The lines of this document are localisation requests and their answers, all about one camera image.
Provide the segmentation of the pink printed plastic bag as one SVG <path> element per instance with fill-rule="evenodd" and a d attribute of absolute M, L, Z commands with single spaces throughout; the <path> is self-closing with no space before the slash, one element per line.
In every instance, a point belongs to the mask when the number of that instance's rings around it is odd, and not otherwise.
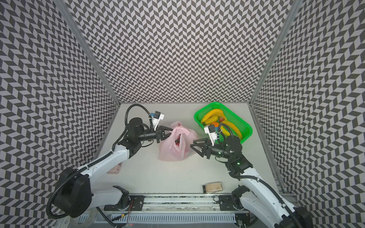
<path fill-rule="evenodd" d="M 190 145 L 198 139 L 198 134 L 185 128 L 181 122 L 171 124 L 171 128 L 171 135 L 160 143 L 158 159 L 164 162 L 180 162 L 194 155 Z"/>

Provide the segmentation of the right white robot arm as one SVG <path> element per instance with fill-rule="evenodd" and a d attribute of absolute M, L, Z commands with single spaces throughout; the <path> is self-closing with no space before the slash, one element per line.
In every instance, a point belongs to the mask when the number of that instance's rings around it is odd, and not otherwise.
<path fill-rule="evenodd" d="M 235 208 L 249 210 L 269 228 L 312 228 L 312 214 L 282 197 L 259 175 L 242 154 L 239 137 L 228 136 L 223 142 L 194 140 L 190 145 L 201 157 L 226 159 L 228 174 L 240 182 L 232 191 Z"/>

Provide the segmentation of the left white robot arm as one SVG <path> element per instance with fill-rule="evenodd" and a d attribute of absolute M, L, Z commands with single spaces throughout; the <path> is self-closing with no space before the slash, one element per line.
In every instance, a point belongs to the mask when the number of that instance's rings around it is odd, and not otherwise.
<path fill-rule="evenodd" d="M 147 126 L 138 117 L 131 119 L 109 153 L 77 169 L 67 168 L 61 173 L 46 205 L 47 216 L 50 219 L 76 218 L 89 209 L 100 209 L 105 205 L 128 210 L 131 200 L 126 189 L 114 185 L 111 189 L 96 190 L 92 186 L 115 166 L 133 157 L 144 141 L 159 143 L 167 139 L 172 131 L 170 127 L 157 124 Z"/>

